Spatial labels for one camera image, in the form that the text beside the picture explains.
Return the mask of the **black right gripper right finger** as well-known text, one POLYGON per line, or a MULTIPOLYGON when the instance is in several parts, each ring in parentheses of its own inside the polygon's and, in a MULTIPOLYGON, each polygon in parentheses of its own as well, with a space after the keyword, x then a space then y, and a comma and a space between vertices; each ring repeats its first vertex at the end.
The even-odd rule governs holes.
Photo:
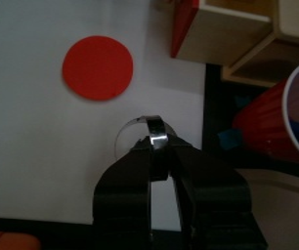
POLYGON ((175 136, 169 148, 183 250, 267 250, 243 177, 175 136))

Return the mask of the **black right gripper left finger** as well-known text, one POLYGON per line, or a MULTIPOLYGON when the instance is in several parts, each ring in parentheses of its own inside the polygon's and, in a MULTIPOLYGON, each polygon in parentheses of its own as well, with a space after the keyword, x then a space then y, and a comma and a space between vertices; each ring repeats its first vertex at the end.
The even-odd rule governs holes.
POLYGON ((150 183, 167 178, 167 138, 145 137, 110 165, 91 197, 94 250, 150 250, 150 183))

